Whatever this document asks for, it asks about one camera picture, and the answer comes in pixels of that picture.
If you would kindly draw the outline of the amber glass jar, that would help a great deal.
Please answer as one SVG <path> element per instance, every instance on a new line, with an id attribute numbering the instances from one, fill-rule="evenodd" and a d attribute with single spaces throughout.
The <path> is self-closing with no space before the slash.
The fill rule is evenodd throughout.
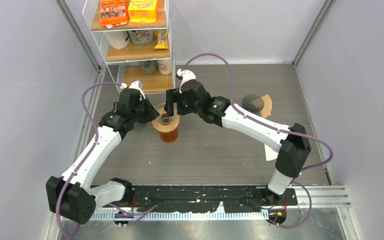
<path id="1" fill-rule="evenodd" d="M 177 128 L 171 132 L 160 132 L 159 133 L 160 139 L 166 143 L 174 142 L 178 138 L 178 135 L 179 135 L 179 131 Z"/>

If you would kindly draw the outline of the white paper coffee filter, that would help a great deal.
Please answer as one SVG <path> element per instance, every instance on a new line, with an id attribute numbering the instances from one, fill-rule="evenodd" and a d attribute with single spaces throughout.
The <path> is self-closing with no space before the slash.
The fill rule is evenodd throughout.
<path id="1" fill-rule="evenodd" d="M 264 153 L 265 153 L 265 159 L 267 162 L 274 161 L 278 157 L 278 152 L 274 151 L 267 144 L 264 145 Z"/>

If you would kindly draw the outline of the round wooden dripper stand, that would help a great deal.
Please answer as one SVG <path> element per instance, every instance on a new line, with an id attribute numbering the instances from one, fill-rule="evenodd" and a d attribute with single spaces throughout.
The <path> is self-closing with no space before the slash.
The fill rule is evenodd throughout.
<path id="1" fill-rule="evenodd" d="M 152 121 L 153 127 L 160 133 L 171 133 L 177 129 L 180 123 L 180 116 L 174 114 L 169 116 L 163 108 L 157 110 L 160 114 Z"/>

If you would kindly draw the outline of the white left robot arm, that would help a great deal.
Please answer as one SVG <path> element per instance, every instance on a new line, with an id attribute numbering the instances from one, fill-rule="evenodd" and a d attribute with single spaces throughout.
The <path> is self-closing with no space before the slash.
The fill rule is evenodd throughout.
<path id="1" fill-rule="evenodd" d="M 95 187 L 92 181 L 112 150 L 135 124 L 149 123 L 159 115 L 142 90 L 137 87 L 123 89 L 113 110 L 99 121 L 98 135 L 69 169 L 60 177 L 51 176 L 46 182 L 50 211 L 83 225 L 97 208 L 114 202 L 128 207 L 134 199 L 129 181 L 115 177 Z"/>

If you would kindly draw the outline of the clear glass dripper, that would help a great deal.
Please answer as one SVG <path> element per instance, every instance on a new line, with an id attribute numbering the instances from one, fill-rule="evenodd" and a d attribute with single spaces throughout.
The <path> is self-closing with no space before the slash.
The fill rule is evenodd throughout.
<path id="1" fill-rule="evenodd" d="M 175 121 L 175 117 L 174 116 L 168 116 L 164 110 L 164 106 L 165 106 L 164 103 L 159 103 L 156 105 L 155 109 L 159 113 L 159 117 L 156 119 L 156 122 L 160 125 L 166 126 L 166 125 L 170 125 L 171 123 L 173 123 Z"/>

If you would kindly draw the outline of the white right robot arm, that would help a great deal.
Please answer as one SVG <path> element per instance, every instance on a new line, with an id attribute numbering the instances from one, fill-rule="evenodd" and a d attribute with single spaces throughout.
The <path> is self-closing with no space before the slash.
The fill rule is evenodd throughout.
<path id="1" fill-rule="evenodd" d="M 275 170 L 264 191 L 271 205 L 285 199 L 287 187 L 299 176 L 312 150 L 301 124 L 288 126 L 259 117 L 226 97 L 211 96 L 195 79 L 168 89 L 164 110 L 169 116 L 195 114 L 208 124 L 243 133 L 276 152 Z"/>

